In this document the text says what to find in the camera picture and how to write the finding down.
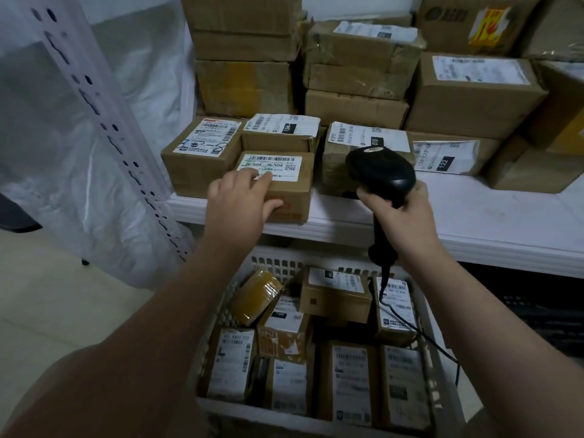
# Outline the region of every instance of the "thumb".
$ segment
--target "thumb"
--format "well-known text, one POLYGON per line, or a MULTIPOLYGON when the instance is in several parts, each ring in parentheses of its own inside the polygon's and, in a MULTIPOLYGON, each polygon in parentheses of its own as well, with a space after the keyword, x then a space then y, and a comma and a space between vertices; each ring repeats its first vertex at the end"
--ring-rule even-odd
POLYGON ((386 214, 395 212, 390 201, 385 201, 379 195, 372 194, 362 187, 357 189, 357 197, 365 206, 369 207, 377 218, 382 218, 386 214))
POLYGON ((269 218, 269 216, 274 212, 274 210, 278 209, 280 206, 284 204, 282 200, 268 200, 263 204, 263 221, 269 218))

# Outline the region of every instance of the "plastic crate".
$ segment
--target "plastic crate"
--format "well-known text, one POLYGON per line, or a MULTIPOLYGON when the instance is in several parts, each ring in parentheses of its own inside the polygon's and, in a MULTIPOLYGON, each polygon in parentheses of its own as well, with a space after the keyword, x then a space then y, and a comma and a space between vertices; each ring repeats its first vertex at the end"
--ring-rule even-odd
MULTIPOLYGON (((366 273, 370 276, 380 274, 377 266, 360 257, 332 257, 321 253, 304 252, 294 249, 266 248, 257 246, 239 268, 234 279, 226 289, 223 301, 220 304, 216 317, 209 325, 207 335, 201 343, 195 358, 190 384, 196 386, 196 379, 201 373, 208 351, 207 341, 216 323, 226 326, 237 326, 237 321, 229 314, 227 303, 237 292, 239 285, 257 267, 265 267, 276 278, 285 283, 289 278, 299 273, 304 265, 317 266, 325 269, 339 270, 347 273, 366 273)), ((419 320, 424 331, 439 345, 444 346, 442 334, 439 331, 433 315, 427 305, 420 288, 413 282, 403 269, 394 266, 391 269, 395 278, 407 280, 413 287, 413 298, 419 312, 419 320)), ((426 364, 430 403, 434 415, 435 431, 433 437, 457 436, 464 425, 464 417, 458 392, 454 383, 446 377, 445 358, 432 345, 419 342, 422 357, 426 364)), ((218 430, 223 427, 251 427, 253 433, 267 436, 296 436, 312 434, 335 437, 409 437, 411 435, 384 432, 366 427, 347 426, 314 418, 306 418, 288 413, 274 412, 268 409, 257 408, 242 404, 198 397, 201 410, 209 416, 211 424, 218 430)))

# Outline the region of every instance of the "person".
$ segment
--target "person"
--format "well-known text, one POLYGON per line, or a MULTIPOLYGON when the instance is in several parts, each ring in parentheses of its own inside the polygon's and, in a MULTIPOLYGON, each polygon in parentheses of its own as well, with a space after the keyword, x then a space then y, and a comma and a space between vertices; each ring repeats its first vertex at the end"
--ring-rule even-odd
MULTIPOLYGON (((193 414, 194 398, 185 402, 183 388, 210 314, 257 244, 267 217, 282 205, 265 202, 271 174, 253 181, 257 174, 229 172, 210 185, 204 235, 180 273, 104 341, 49 368, 16 407, 2 438, 189 434, 177 426, 179 411, 190 421, 190 435, 206 433, 201 416, 193 414)), ((426 185, 418 182, 397 210, 363 189, 358 197, 424 290, 493 433, 584 436, 584 371, 445 251, 426 185)))

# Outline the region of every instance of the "black handheld scanner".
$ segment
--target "black handheld scanner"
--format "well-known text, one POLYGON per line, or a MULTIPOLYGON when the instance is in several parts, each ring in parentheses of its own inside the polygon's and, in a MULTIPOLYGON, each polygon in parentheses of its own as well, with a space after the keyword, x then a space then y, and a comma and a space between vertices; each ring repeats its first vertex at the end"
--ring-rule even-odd
MULTIPOLYGON (((355 149, 345 159, 349 175, 371 193, 390 200, 394 208, 404 205, 406 195, 416 184, 412 165, 396 152, 379 146, 355 149)), ((369 258, 380 267, 390 267, 397 252, 387 241, 379 221, 373 217, 375 242, 369 248, 369 258)))

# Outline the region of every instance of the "person's left arm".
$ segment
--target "person's left arm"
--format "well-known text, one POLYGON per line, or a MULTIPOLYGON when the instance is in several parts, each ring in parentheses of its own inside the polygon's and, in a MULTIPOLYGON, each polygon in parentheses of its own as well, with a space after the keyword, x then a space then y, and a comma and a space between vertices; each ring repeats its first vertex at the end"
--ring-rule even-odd
POLYGON ((204 235, 177 277, 16 418, 3 438, 161 437, 225 287, 281 200, 271 174, 229 172, 208 191, 204 235))

